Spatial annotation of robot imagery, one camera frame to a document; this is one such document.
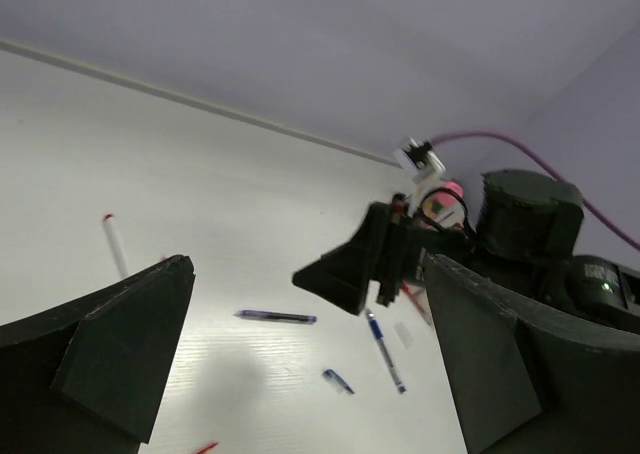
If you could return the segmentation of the blue ballpoint pen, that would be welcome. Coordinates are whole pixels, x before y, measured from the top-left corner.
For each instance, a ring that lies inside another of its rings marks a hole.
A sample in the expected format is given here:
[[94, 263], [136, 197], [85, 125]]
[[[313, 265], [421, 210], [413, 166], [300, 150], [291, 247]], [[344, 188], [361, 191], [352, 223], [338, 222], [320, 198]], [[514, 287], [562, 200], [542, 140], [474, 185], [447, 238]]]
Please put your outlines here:
[[382, 330], [379, 326], [379, 323], [373, 313], [373, 311], [369, 308], [365, 309], [365, 316], [368, 322], [368, 325], [370, 327], [370, 330], [372, 332], [372, 335], [376, 341], [376, 344], [378, 345], [378, 348], [381, 352], [382, 358], [384, 360], [384, 363], [389, 371], [389, 374], [393, 380], [393, 383], [396, 387], [396, 390], [400, 393], [400, 394], [404, 394], [406, 392], [406, 386], [403, 383], [399, 372], [396, 368], [396, 365], [389, 353], [389, 350], [386, 346], [385, 340], [384, 340], [384, 336], [382, 333]]

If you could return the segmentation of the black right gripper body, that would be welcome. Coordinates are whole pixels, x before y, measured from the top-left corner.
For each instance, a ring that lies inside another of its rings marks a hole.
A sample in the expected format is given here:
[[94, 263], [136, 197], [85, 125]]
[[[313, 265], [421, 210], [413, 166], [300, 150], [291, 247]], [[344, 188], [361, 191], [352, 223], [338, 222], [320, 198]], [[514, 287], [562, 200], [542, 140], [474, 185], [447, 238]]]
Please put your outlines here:
[[639, 274], [597, 256], [577, 255], [583, 198], [568, 182], [527, 170], [483, 176], [475, 225], [444, 227], [422, 206], [391, 203], [376, 279], [387, 306], [406, 284], [424, 282], [425, 261], [445, 256], [481, 277], [565, 313], [608, 327], [639, 329]]

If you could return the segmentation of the pink cap sticker bottle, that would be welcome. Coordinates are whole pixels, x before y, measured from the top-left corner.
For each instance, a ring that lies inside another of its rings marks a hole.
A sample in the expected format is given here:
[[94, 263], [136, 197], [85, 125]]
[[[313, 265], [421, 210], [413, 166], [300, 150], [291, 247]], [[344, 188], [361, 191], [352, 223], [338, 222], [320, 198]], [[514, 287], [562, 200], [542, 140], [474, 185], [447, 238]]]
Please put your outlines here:
[[422, 212], [445, 228], [461, 228], [464, 210], [458, 200], [444, 192], [433, 193], [422, 204]]

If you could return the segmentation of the blue pen cap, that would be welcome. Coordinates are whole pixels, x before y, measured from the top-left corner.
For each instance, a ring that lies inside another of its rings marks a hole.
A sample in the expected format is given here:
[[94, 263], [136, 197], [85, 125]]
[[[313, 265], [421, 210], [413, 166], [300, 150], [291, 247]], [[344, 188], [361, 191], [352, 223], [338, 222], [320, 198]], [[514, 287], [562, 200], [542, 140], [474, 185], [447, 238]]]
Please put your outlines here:
[[328, 382], [333, 383], [341, 391], [344, 391], [344, 392], [348, 393], [349, 395], [354, 395], [355, 394], [355, 391], [349, 385], [349, 383], [341, 375], [339, 375], [335, 370], [333, 370], [333, 369], [324, 370], [322, 372], [322, 377], [325, 380], [327, 380]]

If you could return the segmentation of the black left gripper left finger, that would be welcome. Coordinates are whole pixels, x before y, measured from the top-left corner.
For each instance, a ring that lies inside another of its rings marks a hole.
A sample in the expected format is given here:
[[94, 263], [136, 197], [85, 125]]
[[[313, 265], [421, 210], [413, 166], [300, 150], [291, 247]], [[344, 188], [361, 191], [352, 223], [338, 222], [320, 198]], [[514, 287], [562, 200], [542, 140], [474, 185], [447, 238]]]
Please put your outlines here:
[[136, 453], [148, 443], [188, 312], [174, 255], [1, 328], [4, 453]]

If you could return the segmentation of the red cap white marker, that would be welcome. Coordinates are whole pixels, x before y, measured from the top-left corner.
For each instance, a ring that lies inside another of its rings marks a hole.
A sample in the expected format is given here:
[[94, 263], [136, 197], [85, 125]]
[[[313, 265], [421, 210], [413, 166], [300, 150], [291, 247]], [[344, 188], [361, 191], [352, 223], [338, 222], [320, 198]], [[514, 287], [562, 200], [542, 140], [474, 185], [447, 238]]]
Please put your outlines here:
[[125, 279], [129, 276], [129, 269], [127, 266], [123, 244], [116, 229], [115, 216], [112, 213], [106, 214], [103, 217], [102, 225], [107, 238], [107, 242], [114, 258], [118, 274], [122, 279]]

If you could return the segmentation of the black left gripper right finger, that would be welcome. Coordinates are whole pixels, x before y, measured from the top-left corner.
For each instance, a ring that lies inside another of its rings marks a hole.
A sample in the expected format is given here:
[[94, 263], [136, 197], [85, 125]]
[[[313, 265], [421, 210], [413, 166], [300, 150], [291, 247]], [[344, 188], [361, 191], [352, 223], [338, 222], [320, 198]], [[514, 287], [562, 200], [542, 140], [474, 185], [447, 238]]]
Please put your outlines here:
[[443, 256], [426, 261], [425, 284], [468, 452], [638, 452], [638, 335]]

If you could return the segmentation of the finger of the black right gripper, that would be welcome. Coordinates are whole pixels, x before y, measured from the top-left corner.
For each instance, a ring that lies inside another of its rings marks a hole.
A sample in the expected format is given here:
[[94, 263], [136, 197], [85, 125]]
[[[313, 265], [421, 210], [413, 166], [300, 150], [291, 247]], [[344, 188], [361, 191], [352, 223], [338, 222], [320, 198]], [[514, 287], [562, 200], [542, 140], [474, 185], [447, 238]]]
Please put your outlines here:
[[366, 304], [390, 226], [391, 205], [373, 202], [344, 244], [292, 275], [292, 284], [358, 316]]

